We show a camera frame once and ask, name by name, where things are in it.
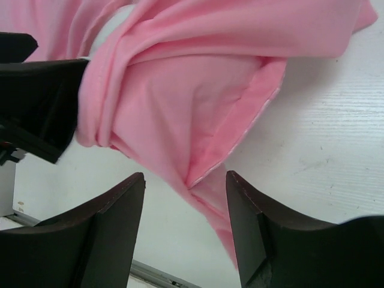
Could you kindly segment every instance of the fabric fold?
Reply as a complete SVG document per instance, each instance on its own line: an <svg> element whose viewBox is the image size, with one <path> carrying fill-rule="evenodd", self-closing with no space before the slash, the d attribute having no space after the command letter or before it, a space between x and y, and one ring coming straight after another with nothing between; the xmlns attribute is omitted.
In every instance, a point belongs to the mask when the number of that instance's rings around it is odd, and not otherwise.
<svg viewBox="0 0 384 288"><path fill-rule="evenodd" d="M124 0L0 0L29 61L88 56ZM235 261L223 161L277 95L289 57L341 56L368 0L141 0L92 56L77 139L113 147L203 213Z"/></svg>

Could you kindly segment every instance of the white tabletop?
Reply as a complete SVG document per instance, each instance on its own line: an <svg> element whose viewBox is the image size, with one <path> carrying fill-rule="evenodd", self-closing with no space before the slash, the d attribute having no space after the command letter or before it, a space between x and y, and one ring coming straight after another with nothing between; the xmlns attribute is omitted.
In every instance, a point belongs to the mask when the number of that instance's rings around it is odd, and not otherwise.
<svg viewBox="0 0 384 288"><path fill-rule="evenodd" d="M384 1L373 1L384 16ZM336 223L384 214L384 17L339 59L292 59L228 161L260 191Z"/></svg>
<svg viewBox="0 0 384 288"><path fill-rule="evenodd" d="M384 15L384 1L372 1ZM341 222L384 214L384 18L340 59L293 59L283 89L228 160L255 187ZM205 219L155 175L108 149L72 144L56 166L17 165L14 208L44 219L136 171L147 180L134 258L203 288L240 287Z"/></svg>

